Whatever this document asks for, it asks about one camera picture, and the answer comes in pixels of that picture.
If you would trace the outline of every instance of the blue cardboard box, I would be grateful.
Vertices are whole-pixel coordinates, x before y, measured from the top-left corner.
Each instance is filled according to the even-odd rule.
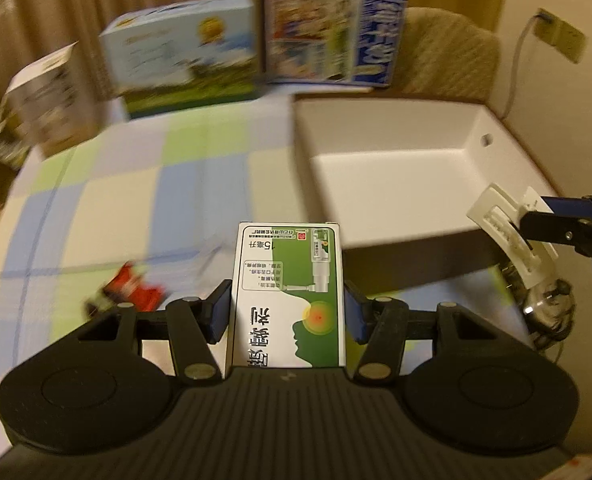
[[[265,3],[270,80],[390,85],[406,0]]]

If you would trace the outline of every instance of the white cardboard box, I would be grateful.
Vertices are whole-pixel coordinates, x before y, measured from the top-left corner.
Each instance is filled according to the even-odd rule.
[[[239,225],[227,363],[271,368],[345,365],[337,224]]]
[[[6,94],[22,120],[24,139],[45,156],[71,148],[100,132],[100,106],[77,43],[20,70]]]
[[[345,275],[364,294],[498,263],[467,212],[492,182],[554,190],[482,104],[390,94],[303,94],[295,160],[307,219],[343,229]]]

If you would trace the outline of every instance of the green and white box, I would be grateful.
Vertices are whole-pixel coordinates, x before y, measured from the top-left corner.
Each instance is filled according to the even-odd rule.
[[[100,40],[131,118],[257,97],[252,0],[137,10]]]
[[[240,224],[228,363],[344,366],[344,313],[338,224]]]

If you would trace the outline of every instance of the power cord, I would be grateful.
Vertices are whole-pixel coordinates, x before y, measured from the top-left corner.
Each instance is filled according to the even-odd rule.
[[[516,100],[516,79],[518,78],[518,65],[519,61],[521,60],[522,44],[524,43],[527,34],[532,28],[532,25],[539,18],[548,23],[551,23],[553,21],[551,16],[543,12],[539,12],[538,14],[534,14],[530,19],[527,20],[527,23],[525,23],[521,35],[518,37],[518,41],[516,41],[516,47],[514,47],[514,58],[512,60],[512,75],[509,82],[509,95],[507,96],[505,111],[503,112],[503,115],[500,117],[502,120],[505,120],[509,116],[509,113],[512,111],[512,107],[514,106],[514,101]]]
[[[560,356],[563,355],[564,348],[565,348],[564,341],[561,341],[560,343],[558,343],[558,353],[556,354],[556,358],[554,359],[554,363],[558,364],[558,360],[560,359]]]

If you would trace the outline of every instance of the beige chair cushion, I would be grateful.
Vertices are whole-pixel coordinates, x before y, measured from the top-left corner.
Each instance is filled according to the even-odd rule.
[[[414,94],[486,100],[500,46],[490,31],[461,14],[410,7],[392,88]]]

